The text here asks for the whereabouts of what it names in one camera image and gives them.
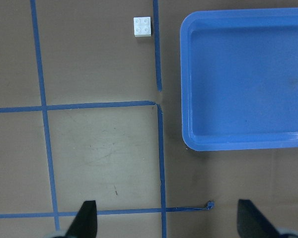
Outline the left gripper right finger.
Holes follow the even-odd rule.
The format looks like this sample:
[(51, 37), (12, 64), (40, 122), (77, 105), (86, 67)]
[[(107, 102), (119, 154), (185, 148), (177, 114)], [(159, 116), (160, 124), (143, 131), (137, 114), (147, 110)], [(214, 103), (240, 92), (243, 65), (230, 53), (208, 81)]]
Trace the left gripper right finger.
[(280, 233), (251, 200), (240, 199), (237, 205), (237, 232), (241, 238), (279, 238)]

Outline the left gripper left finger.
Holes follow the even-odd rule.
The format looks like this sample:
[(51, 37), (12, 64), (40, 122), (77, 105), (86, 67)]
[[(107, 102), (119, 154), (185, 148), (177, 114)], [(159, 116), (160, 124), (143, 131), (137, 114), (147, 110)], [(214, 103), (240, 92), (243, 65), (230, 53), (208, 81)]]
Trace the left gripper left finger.
[(97, 236), (97, 207), (95, 200), (83, 202), (65, 233), (65, 238), (95, 238)]

